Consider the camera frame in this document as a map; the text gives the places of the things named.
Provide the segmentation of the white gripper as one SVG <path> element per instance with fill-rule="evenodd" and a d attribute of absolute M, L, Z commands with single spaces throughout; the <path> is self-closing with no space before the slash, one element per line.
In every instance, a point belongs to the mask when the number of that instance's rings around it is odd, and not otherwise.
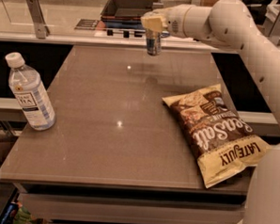
<path fill-rule="evenodd" d="M 177 38 L 191 38 L 193 36 L 192 23 L 189 21 L 195 6 L 181 4 L 165 9 L 165 17 L 161 14 L 147 13 L 141 17 L 142 26 L 153 32 L 161 33 L 165 29 Z"/>

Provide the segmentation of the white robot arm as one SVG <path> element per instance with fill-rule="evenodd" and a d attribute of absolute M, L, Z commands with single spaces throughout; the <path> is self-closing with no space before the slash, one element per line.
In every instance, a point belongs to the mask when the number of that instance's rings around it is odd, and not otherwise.
<path fill-rule="evenodd" d="M 178 5 L 141 17 L 150 33 L 195 39 L 237 53 L 280 129 L 280 50 L 257 28 L 241 0 L 218 0 L 210 7 Z M 249 184 L 242 224 L 280 224 L 280 143 L 259 160 Z"/>

